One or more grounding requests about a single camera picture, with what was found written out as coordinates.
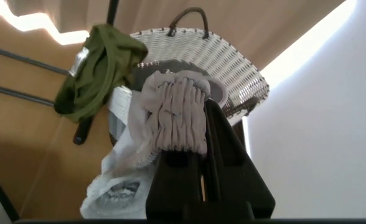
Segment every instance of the white wicker basket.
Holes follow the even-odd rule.
[[[201,14],[204,30],[176,28],[179,20],[190,12]],[[131,37],[146,44],[149,53],[145,65],[178,60],[194,64],[220,80],[228,91],[228,101],[222,109],[231,125],[268,96],[269,86],[258,69],[226,40],[209,32],[205,12],[199,7],[180,13],[168,28],[143,30]]]

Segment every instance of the drying rack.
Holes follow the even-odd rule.
[[[118,3],[119,3],[119,0],[110,0],[110,3],[108,5],[107,20],[106,20],[106,23],[109,25],[114,24],[116,10],[118,8]],[[37,60],[33,60],[31,58],[23,57],[21,55],[14,54],[14,53],[8,52],[6,50],[0,49],[0,55],[9,57],[9,58],[12,58],[15,60],[19,60],[21,62],[28,63],[30,65],[37,66],[37,67],[40,67],[43,69],[47,69],[52,72],[59,73],[61,75],[69,75],[69,72],[67,70],[57,68],[55,66],[51,66],[46,63],[43,63],[43,62],[40,62]],[[16,90],[11,90],[11,89],[4,88],[1,86],[0,86],[0,93],[6,94],[9,96],[13,96],[16,98],[24,99],[24,100],[29,100],[34,103],[40,103],[40,104],[46,105],[46,106],[51,106],[51,107],[54,106],[54,102],[51,100],[47,100],[45,98],[30,95],[27,93],[22,93],[22,92],[19,92]],[[77,131],[75,132],[74,137],[73,137],[73,142],[75,144],[78,144],[78,145],[83,144],[86,141],[90,127],[92,125],[92,121],[93,121],[93,117],[90,117],[90,118],[87,118],[87,119],[79,122]]]

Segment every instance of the brown curtain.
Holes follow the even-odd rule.
[[[202,7],[210,31],[264,68],[343,0],[120,0],[116,27],[126,33],[167,27],[187,7]],[[199,14],[178,27],[203,28]]]

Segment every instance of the white wall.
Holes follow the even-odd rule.
[[[272,89],[248,129],[273,218],[366,217],[366,1]]]

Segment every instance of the wooden floor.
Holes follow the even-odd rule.
[[[59,45],[44,30],[20,32],[0,17],[0,48],[69,69],[80,45]],[[63,80],[0,56],[0,86],[53,100]],[[76,127],[48,106],[0,94],[0,184],[22,218],[80,218],[86,187],[112,146],[105,108],[82,146],[72,142]]]

